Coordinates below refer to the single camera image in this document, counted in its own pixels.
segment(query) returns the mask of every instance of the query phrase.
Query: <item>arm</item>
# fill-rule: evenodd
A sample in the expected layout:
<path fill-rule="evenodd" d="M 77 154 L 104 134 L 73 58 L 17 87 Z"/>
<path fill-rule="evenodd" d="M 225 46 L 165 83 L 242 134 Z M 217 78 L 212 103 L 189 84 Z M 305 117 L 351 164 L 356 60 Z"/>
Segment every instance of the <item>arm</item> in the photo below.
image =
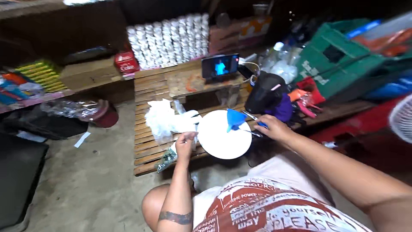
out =
<path fill-rule="evenodd" d="M 158 232 L 191 232 L 193 229 L 193 210 L 188 166 L 191 143 L 195 132 L 183 133 L 176 141 L 178 160 L 173 172 L 172 183 L 164 200 L 157 222 Z"/>
<path fill-rule="evenodd" d="M 293 132 L 275 117 L 263 115 L 259 120 L 266 123 L 269 129 L 255 126 L 256 129 L 297 152 L 364 212 L 369 213 L 373 207 L 388 201 L 412 197 L 412 187 L 409 185 Z"/>

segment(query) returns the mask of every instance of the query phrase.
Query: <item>fan grille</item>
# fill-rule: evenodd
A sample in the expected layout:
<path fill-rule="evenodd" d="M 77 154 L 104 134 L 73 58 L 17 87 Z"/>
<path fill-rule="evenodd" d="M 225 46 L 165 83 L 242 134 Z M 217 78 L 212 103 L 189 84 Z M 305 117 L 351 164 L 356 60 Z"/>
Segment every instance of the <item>fan grille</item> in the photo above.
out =
<path fill-rule="evenodd" d="M 389 125 L 397 136 L 412 143 L 412 95 L 404 98 L 392 110 Z"/>

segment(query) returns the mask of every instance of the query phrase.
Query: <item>phone screen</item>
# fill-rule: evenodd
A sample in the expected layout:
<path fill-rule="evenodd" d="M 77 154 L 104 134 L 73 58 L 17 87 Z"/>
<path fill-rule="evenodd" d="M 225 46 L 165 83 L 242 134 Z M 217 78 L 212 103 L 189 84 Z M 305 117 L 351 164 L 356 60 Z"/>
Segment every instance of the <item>phone screen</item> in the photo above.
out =
<path fill-rule="evenodd" d="M 209 79 L 235 73 L 239 63 L 239 54 L 219 55 L 202 60 L 202 76 Z"/>

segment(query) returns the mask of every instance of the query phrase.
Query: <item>concrete floor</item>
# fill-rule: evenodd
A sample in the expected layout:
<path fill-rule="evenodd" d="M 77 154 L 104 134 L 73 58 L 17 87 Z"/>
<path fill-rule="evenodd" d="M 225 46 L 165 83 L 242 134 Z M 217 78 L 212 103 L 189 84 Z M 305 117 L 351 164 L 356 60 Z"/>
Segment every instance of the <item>concrete floor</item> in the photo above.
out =
<path fill-rule="evenodd" d="M 153 187 L 170 183 L 170 170 L 133 176 L 134 102 L 118 105 L 119 122 L 108 129 L 89 128 L 91 135 L 79 147 L 81 135 L 52 141 L 33 198 L 28 232 L 151 231 L 141 213 L 141 200 Z M 222 186 L 246 175 L 241 157 L 230 163 L 204 158 L 191 164 L 199 191 Z M 367 216 L 332 188 L 337 207 L 371 227 Z"/>

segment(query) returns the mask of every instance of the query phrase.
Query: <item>red bucket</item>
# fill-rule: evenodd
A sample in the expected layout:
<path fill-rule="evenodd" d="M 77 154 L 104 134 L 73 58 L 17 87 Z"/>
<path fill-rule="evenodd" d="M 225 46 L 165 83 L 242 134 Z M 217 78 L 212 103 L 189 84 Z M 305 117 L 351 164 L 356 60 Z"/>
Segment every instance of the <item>red bucket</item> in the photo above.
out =
<path fill-rule="evenodd" d="M 116 108 L 107 100 L 99 100 L 99 110 L 88 115 L 86 118 L 80 118 L 82 121 L 93 122 L 97 127 L 109 128 L 119 120 L 119 114 Z"/>

